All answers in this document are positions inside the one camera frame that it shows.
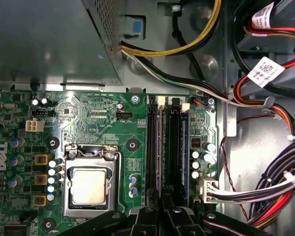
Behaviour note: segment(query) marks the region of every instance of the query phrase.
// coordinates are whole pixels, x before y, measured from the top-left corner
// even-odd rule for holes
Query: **white label sticker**
[[[270,26],[270,14],[273,9],[274,2],[270,3],[268,6],[265,6],[260,11],[256,12],[252,17],[252,22],[255,26],[262,29],[269,29]]]
[[[267,57],[263,57],[247,76],[263,88],[278,77],[284,70],[285,68],[281,65]]]

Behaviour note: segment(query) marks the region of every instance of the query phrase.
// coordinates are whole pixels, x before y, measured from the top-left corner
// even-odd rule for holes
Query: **cable tie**
[[[288,136],[287,136],[287,140],[288,140],[288,141],[294,141],[294,140],[295,140],[295,135],[291,135],[291,134],[288,135]]]
[[[291,172],[284,171],[283,176],[285,177],[286,180],[291,181],[295,187],[295,176],[293,176]]]
[[[266,176],[264,173],[261,175],[262,178],[264,178],[267,182],[269,182],[270,184],[275,184],[274,181],[272,179],[270,179],[268,176]]]

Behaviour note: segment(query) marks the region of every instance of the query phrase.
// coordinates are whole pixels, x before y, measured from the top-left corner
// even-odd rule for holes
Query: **wire bundle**
[[[142,49],[142,48],[130,45],[126,42],[122,42],[121,48],[132,55],[142,56],[142,57],[161,57],[161,56],[170,56],[170,55],[177,56],[177,55],[192,53],[198,50],[199,48],[201,48],[213,34],[213,31],[218,22],[221,5],[222,5],[222,0],[215,0],[212,15],[209,18],[209,21],[206,27],[195,40],[193,40],[192,42],[188,43],[185,46],[156,52],[156,51],[151,51],[147,49]]]

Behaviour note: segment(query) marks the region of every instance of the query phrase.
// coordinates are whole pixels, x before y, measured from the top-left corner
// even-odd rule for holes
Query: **capacitor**
[[[122,110],[124,108],[124,105],[122,103],[117,103],[116,105],[117,110]]]
[[[133,187],[129,191],[129,197],[134,198],[138,194],[138,188]]]
[[[137,183],[138,182],[138,177],[134,174],[129,176],[129,181],[130,183]]]
[[[33,106],[39,106],[41,103],[40,103],[40,101],[39,101],[38,99],[33,99],[33,100],[31,101],[31,104],[32,104]]]
[[[55,160],[52,160],[48,163],[49,167],[54,168],[57,165],[60,165],[61,163],[63,163],[63,160],[61,158],[57,158]]]
[[[25,140],[22,138],[13,138],[13,139],[10,139],[9,143],[12,148],[21,148],[23,147]]]
[[[136,188],[137,187],[137,185],[135,184],[135,183],[130,183],[129,184],[129,188],[131,189],[131,188]]]
[[[21,184],[22,181],[23,181],[22,177],[20,177],[20,176],[15,176],[15,177],[10,178],[10,179],[8,180],[8,186],[9,186],[10,188],[15,188],[17,185]]]
[[[24,161],[24,158],[21,155],[17,155],[9,159],[10,166],[18,166],[21,165]]]
[[[199,154],[198,151],[193,151],[192,154],[191,154],[191,156],[192,156],[193,159],[198,159],[199,156],[200,156],[200,154]]]
[[[59,173],[60,171],[62,171],[62,166],[56,166],[55,168],[48,170],[48,175],[54,176],[55,174]]]
[[[60,179],[61,179],[61,174],[55,174],[54,176],[49,177],[47,181],[48,181],[49,184],[53,184],[53,183],[57,182]]]
[[[54,193],[49,193],[49,194],[47,194],[47,200],[48,201],[53,201],[55,199],[55,196],[54,196]]]
[[[61,184],[59,182],[55,182],[55,183],[53,183],[51,185],[48,185],[47,191],[50,192],[50,193],[52,193],[55,190],[57,190],[60,186],[61,186]]]
[[[206,162],[211,162],[212,160],[214,160],[212,154],[208,153],[208,152],[202,153],[201,156],[202,156],[203,160],[206,161]]]
[[[49,100],[48,98],[46,98],[46,97],[41,99],[41,104],[44,107],[52,107],[54,105],[54,103],[51,100]]]
[[[199,172],[197,172],[197,171],[192,172],[192,173],[191,173],[191,177],[192,177],[193,179],[197,179],[197,178],[199,178]]]
[[[200,167],[200,163],[197,161],[194,161],[194,162],[192,162],[191,166],[193,169],[197,170]]]
[[[216,150],[216,145],[213,143],[205,143],[204,145],[205,150],[210,151],[210,152],[215,152]]]

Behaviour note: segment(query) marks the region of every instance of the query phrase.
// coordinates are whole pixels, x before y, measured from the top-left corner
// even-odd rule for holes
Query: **integrated circuit chip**
[[[6,225],[3,236],[30,236],[30,228],[27,225]]]
[[[106,203],[106,170],[75,169],[72,181],[72,204]]]

